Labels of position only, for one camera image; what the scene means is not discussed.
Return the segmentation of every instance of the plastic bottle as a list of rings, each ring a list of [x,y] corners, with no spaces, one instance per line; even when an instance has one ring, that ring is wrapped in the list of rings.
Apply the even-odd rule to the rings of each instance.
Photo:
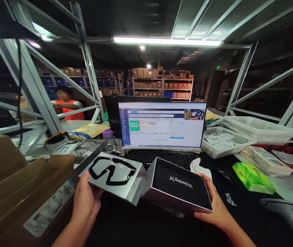
[[[114,136],[112,130],[103,131],[103,139],[105,141],[105,152],[112,153],[115,151]]]

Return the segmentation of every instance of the keyboard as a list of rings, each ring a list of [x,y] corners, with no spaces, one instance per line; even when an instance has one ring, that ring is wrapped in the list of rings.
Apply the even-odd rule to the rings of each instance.
[[[183,168],[190,168],[192,160],[197,158],[192,152],[155,151],[155,150],[131,150],[127,153],[130,160],[141,162],[148,168],[152,162],[159,157]]]

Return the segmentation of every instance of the green package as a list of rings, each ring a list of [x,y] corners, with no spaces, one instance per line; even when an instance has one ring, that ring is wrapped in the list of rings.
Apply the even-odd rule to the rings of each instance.
[[[247,190],[270,195],[276,191],[267,176],[255,165],[237,162],[232,168]]]

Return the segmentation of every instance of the orange safety vest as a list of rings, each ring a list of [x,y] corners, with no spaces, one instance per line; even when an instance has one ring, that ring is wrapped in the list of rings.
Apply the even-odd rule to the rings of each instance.
[[[64,103],[63,101],[56,101],[57,104],[73,104],[74,102],[76,102],[76,100],[73,100],[73,99],[70,100],[70,102],[68,102],[68,103]],[[66,109],[64,107],[62,107],[62,109],[63,109],[64,113],[69,112],[69,111],[74,111],[71,109]],[[84,113],[76,113],[73,115],[66,116],[65,119],[66,120],[85,120],[85,115],[84,115]]]

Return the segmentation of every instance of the silver box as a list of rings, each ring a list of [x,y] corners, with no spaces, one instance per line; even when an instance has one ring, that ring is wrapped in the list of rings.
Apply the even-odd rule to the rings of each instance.
[[[141,197],[181,213],[213,212],[203,177],[158,157],[147,170]]]

